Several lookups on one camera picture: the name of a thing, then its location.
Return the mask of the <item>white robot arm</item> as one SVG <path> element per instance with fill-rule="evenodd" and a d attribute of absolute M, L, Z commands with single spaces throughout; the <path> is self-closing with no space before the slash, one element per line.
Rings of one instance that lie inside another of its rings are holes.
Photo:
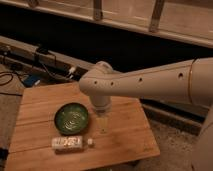
<path fill-rule="evenodd" d="M 213 57 L 116 73 L 98 62 L 79 80 L 93 109 L 103 113 L 112 96 L 191 103 L 208 109 L 191 159 L 193 171 L 213 171 Z"/>

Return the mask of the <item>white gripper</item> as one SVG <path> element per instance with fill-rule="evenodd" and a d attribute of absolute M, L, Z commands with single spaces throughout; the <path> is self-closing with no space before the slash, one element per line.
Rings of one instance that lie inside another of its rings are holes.
<path fill-rule="evenodd" d="M 92 96 L 90 101 L 94 112 L 98 114 L 97 123 L 100 133 L 107 133 L 109 116 L 103 115 L 111 108 L 111 98 L 109 96 Z"/>

